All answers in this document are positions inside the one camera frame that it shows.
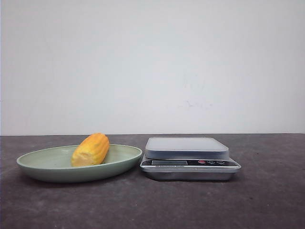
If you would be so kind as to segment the silver digital kitchen scale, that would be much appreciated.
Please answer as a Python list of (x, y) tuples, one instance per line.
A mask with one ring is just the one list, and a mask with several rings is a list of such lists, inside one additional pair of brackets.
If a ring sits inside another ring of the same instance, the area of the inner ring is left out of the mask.
[(210, 137), (151, 137), (140, 167), (155, 180), (229, 180), (241, 169)]

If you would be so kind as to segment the pale green shallow plate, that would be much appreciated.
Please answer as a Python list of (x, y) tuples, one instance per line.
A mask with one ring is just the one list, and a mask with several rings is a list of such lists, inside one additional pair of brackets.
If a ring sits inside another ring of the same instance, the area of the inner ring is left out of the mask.
[(114, 177), (137, 166), (142, 150), (127, 145), (111, 144), (99, 165), (73, 167), (71, 156), (76, 145), (33, 151), (20, 156), (17, 164), (30, 178), (55, 183), (89, 182)]

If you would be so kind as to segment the yellow corn cob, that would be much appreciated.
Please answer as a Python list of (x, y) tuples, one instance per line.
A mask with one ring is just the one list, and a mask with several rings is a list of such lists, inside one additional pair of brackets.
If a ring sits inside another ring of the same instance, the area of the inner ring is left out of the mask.
[(102, 133), (95, 133), (84, 139), (71, 156), (73, 167), (101, 164), (110, 147), (109, 139)]

